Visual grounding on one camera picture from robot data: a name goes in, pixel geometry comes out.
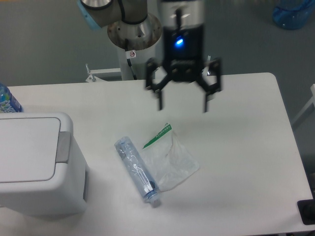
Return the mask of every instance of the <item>transparent plastic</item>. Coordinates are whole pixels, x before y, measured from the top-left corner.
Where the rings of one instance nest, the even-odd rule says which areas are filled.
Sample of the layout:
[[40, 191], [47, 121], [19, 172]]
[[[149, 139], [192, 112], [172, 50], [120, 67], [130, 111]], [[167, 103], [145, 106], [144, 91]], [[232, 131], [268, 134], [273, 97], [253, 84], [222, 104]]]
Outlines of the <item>transparent plastic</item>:
[[172, 190], [199, 169], [169, 124], [145, 145], [141, 156], [161, 192]]
[[115, 148], [125, 164], [133, 182], [145, 202], [155, 204], [159, 200], [159, 189], [147, 170], [139, 152], [129, 137], [123, 137], [115, 143]]

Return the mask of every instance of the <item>green zipper strip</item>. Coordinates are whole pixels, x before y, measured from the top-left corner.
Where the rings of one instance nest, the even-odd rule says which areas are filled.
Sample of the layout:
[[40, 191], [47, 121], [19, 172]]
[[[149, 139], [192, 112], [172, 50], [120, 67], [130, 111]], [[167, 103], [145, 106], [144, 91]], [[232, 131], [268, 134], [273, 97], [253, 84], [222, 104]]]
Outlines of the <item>green zipper strip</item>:
[[170, 130], [172, 130], [172, 127], [170, 124], [168, 124], [154, 138], [152, 138], [147, 144], [145, 144], [143, 149], [150, 146], [152, 143], [157, 141], [159, 138], [161, 138], [163, 135], [165, 135]]

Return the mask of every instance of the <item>bottle cap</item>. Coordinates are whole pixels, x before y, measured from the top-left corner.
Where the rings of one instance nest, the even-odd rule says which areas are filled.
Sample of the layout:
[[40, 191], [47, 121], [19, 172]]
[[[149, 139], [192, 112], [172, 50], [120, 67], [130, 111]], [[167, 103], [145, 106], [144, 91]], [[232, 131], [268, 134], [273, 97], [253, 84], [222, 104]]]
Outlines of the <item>bottle cap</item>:
[[159, 200], [159, 194], [155, 193], [148, 199], [150, 204], [155, 204]]

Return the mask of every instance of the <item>plastic bag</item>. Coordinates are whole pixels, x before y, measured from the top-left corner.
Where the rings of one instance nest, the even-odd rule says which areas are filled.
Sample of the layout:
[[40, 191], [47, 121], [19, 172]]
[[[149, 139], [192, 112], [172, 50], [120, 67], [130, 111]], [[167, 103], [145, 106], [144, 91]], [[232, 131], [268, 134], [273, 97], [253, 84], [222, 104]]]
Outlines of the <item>plastic bag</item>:
[[199, 169], [170, 124], [144, 145], [140, 155], [161, 192], [175, 188]]

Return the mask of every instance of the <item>warning sticker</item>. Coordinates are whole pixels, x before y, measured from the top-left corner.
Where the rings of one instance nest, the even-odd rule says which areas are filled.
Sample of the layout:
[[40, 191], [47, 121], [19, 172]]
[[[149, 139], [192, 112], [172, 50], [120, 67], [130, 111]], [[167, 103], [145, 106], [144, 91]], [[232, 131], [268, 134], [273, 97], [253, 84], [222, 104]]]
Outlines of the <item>warning sticker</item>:
[[126, 52], [126, 58], [127, 59], [131, 59], [131, 58], [135, 58], [135, 57], [136, 57], [136, 51], [135, 50]]

